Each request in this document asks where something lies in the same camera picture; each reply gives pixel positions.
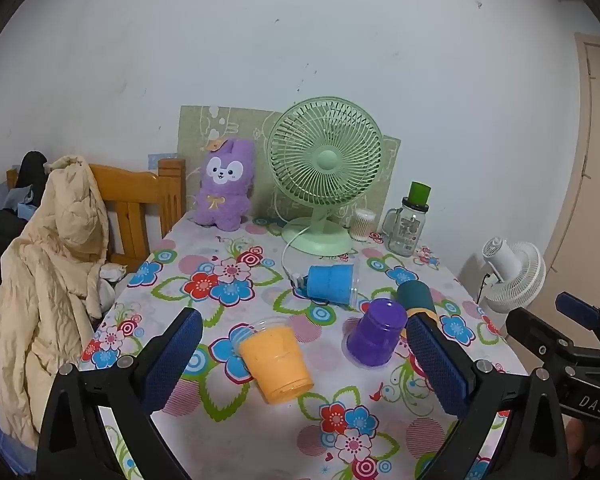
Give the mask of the dark teal cup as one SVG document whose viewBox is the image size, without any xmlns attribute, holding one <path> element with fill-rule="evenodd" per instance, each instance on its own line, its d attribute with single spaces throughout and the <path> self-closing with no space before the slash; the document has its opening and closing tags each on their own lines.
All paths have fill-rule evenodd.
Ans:
<svg viewBox="0 0 600 480">
<path fill-rule="evenodd" d="M 405 324 L 407 341 L 413 339 L 419 322 L 425 322 L 437 328 L 440 327 L 440 318 L 434 306 L 430 288 L 424 282 L 408 281 L 402 283 L 396 290 L 396 299 L 407 316 Z"/>
</svg>

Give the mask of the white floor fan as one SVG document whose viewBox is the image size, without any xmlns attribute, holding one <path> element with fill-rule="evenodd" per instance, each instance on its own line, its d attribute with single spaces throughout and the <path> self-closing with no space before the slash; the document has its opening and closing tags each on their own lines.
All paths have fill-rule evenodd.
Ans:
<svg viewBox="0 0 600 480">
<path fill-rule="evenodd" d="M 544 286 L 545 261 L 531 243 L 509 243 L 494 236 L 484 243 L 482 258 L 492 271 L 482 296 L 494 312 L 509 314 L 529 307 Z"/>
</svg>

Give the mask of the orange cup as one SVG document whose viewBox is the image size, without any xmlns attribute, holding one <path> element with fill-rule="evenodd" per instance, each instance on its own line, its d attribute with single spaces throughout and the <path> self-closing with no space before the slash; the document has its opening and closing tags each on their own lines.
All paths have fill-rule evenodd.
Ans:
<svg viewBox="0 0 600 480">
<path fill-rule="evenodd" d="M 286 318 L 255 322 L 236 337 L 234 346 L 266 403 L 286 403 L 313 388 L 300 344 Z"/>
</svg>

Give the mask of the green desk fan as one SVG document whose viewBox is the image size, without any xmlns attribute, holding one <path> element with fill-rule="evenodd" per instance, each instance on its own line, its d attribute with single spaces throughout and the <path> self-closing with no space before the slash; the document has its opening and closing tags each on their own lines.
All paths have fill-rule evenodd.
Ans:
<svg viewBox="0 0 600 480">
<path fill-rule="evenodd" d="M 320 257 L 349 252 L 350 234 L 329 217 L 360 198 L 380 175 L 384 139 L 373 117 L 336 96 L 307 99 L 279 116 L 266 152 L 276 188 L 310 211 L 286 223 L 285 242 Z"/>
</svg>

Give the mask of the cotton swab jar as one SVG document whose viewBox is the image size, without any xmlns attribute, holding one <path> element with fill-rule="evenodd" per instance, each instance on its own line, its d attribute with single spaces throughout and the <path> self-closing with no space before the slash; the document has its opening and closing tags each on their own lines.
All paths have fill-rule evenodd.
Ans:
<svg viewBox="0 0 600 480">
<path fill-rule="evenodd" d="M 369 209 L 356 208 L 353 211 L 349 233 L 354 240 L 367 240 L 374 230 L 376 214 Z"/>
</svg>

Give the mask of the wooden chair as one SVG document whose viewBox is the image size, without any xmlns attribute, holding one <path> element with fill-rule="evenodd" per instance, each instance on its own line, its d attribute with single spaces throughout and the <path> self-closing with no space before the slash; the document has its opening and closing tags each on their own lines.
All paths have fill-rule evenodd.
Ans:
<svg viewBox="0 0 600 480">
<path fill-rule="evenodd" d="M 160 209 L 163 234 L 183 217 L 185 162 L 166 159 L 158 174 L 93 165 L 64 156 L 46 167 L 41 205 L 1 258 L 4 284 L 97 284 L 100 268 L 137 271 L 149 256 L 144 206 Z"/>
</svg>

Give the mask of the beige padded jacket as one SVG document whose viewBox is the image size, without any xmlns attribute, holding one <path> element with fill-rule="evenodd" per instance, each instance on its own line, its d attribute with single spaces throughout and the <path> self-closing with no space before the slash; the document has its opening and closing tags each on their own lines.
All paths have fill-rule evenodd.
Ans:
<svg viewBox="0 0 600 480">
<path fill-rule="evenodd" d="M 1 256 L 0 428 L 28 448 L 38 446 L 59 367 L 79 361 L 102 315 L 108 242 L 90 165 L 81 156 L 50 164 L 40 206 Z"/>
</svg>

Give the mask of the blue cup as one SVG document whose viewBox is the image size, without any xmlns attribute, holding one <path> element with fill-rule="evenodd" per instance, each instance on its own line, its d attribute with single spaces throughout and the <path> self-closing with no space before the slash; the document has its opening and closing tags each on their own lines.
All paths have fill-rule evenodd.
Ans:
<svg viewBox="0 0 600 480">
<path fill-rule="evenodd" d="M 310 266 L 306 296 L 341 307 L 354 306 L 358 299 L 358 267 L 351 263 Z"/>
</svg>

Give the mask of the purple cup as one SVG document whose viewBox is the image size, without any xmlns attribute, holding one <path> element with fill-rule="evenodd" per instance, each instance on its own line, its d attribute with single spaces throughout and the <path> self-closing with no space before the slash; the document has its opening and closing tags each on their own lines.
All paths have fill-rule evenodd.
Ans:
<svg viewBox="0 0 600 480">
<path fill-rule="evenodd" d="M 366 367 L 389 362 L 407 322 L 404 307 L 396 300 L 374 299 L 346 339 L 351 358 Z"/>
</svg>

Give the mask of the floral tablecloth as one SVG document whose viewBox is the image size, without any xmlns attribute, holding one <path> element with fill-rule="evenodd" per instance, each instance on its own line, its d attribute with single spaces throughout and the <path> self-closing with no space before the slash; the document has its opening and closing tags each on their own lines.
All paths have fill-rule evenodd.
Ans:
<svg viewBox="0 0 600 480">
<path fill-rule="evenodd" d="M 302 296 L 287 280 L 314 258 L 289 248 L 270 218 L 225 233 L 181 218 L 106 314 L 83 350 L 84 370 L 136 356 L 184 308 L 199 311 L 201 343 L 163 410 L 152 416 L 194 479 L 411 479 L 454 426 L 405 342 L 380 367 L 352 362 L 347 332 L 379 298 L 408 281 L 431 290 L 445 336 L 500 372 L 522 365 L 498 326 L 427 247 L 393 255 L 378 235 L 341 261 L 358 270 L 345 307 Z M 292 329 L 313 387 L 283 404 L 265 402 L 236 353 L 257 322 Z"/>
</svg>

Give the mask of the black clothing pile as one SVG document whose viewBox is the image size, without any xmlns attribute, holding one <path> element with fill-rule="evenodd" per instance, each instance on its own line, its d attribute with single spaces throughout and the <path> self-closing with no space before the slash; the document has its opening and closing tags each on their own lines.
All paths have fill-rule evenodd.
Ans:
<svg viewBox="0 0 600 480">
<path fill-rule="evenodd" d="M 41 205 L 48 179 L 46 162 L 46 156 L 38 151 L 27 152 L 23 157 L 16 183 L 0 208 L 0 258 Z"/>
</svg>

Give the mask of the glass mason jar mug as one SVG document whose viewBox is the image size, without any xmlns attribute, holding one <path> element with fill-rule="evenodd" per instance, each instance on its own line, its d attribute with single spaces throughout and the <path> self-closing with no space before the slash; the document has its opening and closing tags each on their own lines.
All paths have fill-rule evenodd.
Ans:
<svg viewBox="0 0 600 480">
<path fill-rule="evenodd" d="M 422 182 L 413 181 L 401 206 L 389 209 L 382 222 L 382 234 L 390 252 L 403 257 L 414 254 L 429 210 L 431 188 Z"/>
</svg>

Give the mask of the beige door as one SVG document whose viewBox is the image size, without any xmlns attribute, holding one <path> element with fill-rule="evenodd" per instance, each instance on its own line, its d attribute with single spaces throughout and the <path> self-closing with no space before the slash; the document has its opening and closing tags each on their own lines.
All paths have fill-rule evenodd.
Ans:
<svg viewBox="0 0 600 480">
<path fill-rule="evenodd" d="M 577 34 L 580 126 L 572 173 L 545 252 L 547 274 L 530 311 L 580 347 L 598 348 L 590 330 L 559 313 L 555 299 L 570 292 L 600 308 L 600 37 Z"/>
</svg>

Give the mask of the purple plush bunny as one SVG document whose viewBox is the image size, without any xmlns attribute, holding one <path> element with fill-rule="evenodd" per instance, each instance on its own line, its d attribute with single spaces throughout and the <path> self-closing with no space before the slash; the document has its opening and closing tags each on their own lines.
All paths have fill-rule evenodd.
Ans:
<svg viewBox="0 0 600 480">
<path fill-rule="evenodd" d="M 249 193 L 255 172 L 253 140 L 226 138 L 214 141 L 201 165 L 194 221 L 200 226 L 216 226 L 225 232 L 237 231 L 250 209 Z"/>
</svg>

